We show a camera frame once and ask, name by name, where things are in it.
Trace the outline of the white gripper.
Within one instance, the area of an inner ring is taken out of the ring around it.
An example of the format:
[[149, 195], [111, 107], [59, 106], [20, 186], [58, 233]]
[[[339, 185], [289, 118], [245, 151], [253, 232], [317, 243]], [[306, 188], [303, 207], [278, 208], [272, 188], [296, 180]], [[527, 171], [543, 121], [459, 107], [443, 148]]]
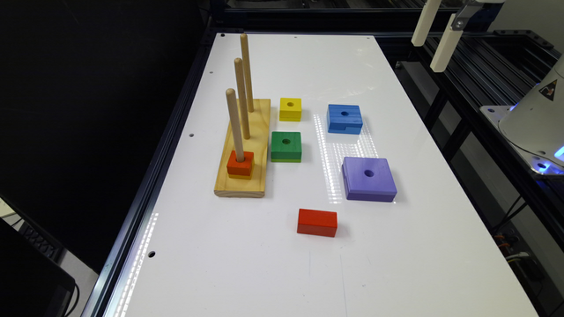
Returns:
[[[441, 2], [442, 0], [427, 0], [424, 4], [412, 36], [414, 47], [424, 45]], [[457, 18], [470, 19], [484, 4], [503, 4], [504, 2], [505, 0], [463, 0], [463, 5], [457, 12]], [[452, 26], [455, 20], [456, 15], [452, 14], [430, 63], [430, 68], [435, 73], [446, 70], [456, 45], [462, 37], [463, 31], [455, 30]]]

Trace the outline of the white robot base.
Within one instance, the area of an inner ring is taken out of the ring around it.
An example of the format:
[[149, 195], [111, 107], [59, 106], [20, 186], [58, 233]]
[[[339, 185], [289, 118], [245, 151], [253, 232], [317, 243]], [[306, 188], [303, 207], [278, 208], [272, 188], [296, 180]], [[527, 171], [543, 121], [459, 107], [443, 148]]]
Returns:
[[480, 112], [538, 177], [563, 176], [563, 60], [513, 106]]

